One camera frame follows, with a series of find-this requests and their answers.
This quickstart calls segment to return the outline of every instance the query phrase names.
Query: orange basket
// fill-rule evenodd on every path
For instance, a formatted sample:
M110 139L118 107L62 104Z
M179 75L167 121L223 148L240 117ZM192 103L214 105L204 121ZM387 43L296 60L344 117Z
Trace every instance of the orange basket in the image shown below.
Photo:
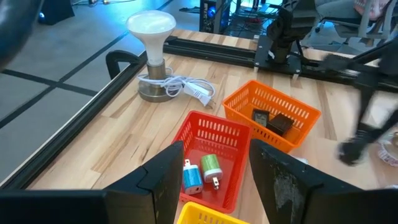
M285 153L301 145L321 115L315 108L255 80L227 97L223 106L227 119L253 128L253 139L263 140ZM269 111L270 119L282 113L293 119L294 124L285 136L279 136L252 120L253 109Z
M198 166L203 156L216 154L223 178L218 190L212 183L203 183L203 190L195 195L187 195L181 188L180 200L196 202L223 213L233 212L248 160L250 139L249 126L191 111L173 142L183 140L185 159Z
M248 224L247 222L229 217L221 212L206 208L197 203L188 202L182 208L177 224Z

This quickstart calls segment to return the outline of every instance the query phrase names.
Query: black bracket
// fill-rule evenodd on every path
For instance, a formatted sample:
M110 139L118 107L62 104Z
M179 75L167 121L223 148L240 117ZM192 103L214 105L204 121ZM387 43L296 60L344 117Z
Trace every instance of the black bracket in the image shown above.
M140 64L139 57L125 50L114 50L106 54L106 66L109 76L114 79L120 73L119 62L129 62L130 64Z
M182 184L182 161L183 142L176 141L105 190L132 194L138 212L133 223L172 223Z
M273 57L270 52L272 45L272 40L264 35L261 35L257 44L257 52L254 58L254 64L256 67L272 71L272 72L280 72L288 75L300 74L301 69L301 59L296 55L290 55L287 52L287 60L285 63L275 63L273 62ZM292 50L293 53L300 55L299 48L296 43L293 43Z

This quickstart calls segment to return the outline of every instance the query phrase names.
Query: light bulb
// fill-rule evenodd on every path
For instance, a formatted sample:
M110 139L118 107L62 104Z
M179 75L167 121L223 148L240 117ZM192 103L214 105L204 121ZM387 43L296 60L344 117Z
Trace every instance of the light bulb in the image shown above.
M176 22L172 15L158 10L135 13L127 20L127 28L145 46L148 64L163 63L163 44L173 32Z

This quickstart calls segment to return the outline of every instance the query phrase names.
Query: black metal frame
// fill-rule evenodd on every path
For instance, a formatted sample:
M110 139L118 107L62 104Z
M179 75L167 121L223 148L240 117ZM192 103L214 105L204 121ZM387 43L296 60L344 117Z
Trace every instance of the black metal frame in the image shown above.
M259 43L263 41L262 38L266 38L266 36L261 36ZM167 44L164 46L164 52L168 54L211 60L249 68L259 67L260 70L272 70L273 72L284 73L286 75L294 75L292 72L287 73L287 70L280 65L275 67L264 66L264 68L261 68L261 63L265 62L267 57L267 54L257 54L257 52L263 49L263 47L261 49L258 48L258 46L261 45L257 46L257 50L248 50L195 40L179 39L177 37L169 37L166 42ZM383 52L390 43L391 42L386 42L380 47L353 57L352 60L361 64L372 62L381 56L381 52ZM297 73L304 78L312 78L344 85L352 85L356 78L356 75L352 73L323 68L321 65L322 61L305 58L302 51L299 49L297 49L297 53L292 53L290 58L292 57L297 57L301 62L301 69L299 69ZM395 83L385 80L380 82L378 90L398 93L398 86L396 86Z
M106 64L113 80L99 92L70 122L17 170L0 189L26 189L33 180L64 150L88 123L116 96L146 65L147 55L139 57L123 51L110 52ZM120 72L118 62L131 64Z
M353 61L356 63L371 62L379 58L383 49L388 47L388 45L389 42L369 52L358 55L353 58ZM230 65L239 65L249 68L256 67L256 50L229 47L220 44L169 37L164 45L164 52L227 63ZM299 75L301 77L345 85L352 85L353 80L356 78L356 76L352 74L325 70L322 67L321 61L305 58L301 49L298 49L297 53L292 53L291 57L298 57L300 59L301 71ZM0 189L25 189L56 158L56 156L68 146L101 109L104 108L127 83L129 83L146 64L146 61L147 58L145 53L139 57L120 50L109 53L106 57L106 64L108 66L109 75L113 79L112 82L46 143L38 153L8 178L6 182L0 186ZM118 62L130 62L131 64L120 73ZM273 71L284 72L277 68L274 68ZM388 82L381 82L378 89L382 91L398 92L398 86L395 85L391 85Z

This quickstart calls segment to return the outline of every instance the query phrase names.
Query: wooden table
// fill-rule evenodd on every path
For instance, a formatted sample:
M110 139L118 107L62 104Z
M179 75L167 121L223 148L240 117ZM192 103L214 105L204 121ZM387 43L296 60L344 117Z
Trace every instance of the wooden table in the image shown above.
M251 40L187 30L176 30L180 38L255 49ZM308 49L308 58L321 59L326 52ZM137 92L133 79L114 97L94 120L31 184L30 189L102 189L148 161L167 147L191 110L224 117L221 102L249 80L256 79L311 105L322 116L302 146L292 155L308 159L310 165L363 189L398 184L397 169L383 164L371 147L364 162L356 167L336 159L336 147L351 134L358 105L358 94L350 86L287 75L254 73L253 69L206 60L165 55L167 66L176 74L205 78L217 92L216 106L204 108L200 102L180 95L166 103L148 103ZM397 103L394 95L378 93L368 116L371 124L380 123ZM178 206L176 217L182 208ZM249 163L246 166L236 210L231 214L249 223L268 223Z

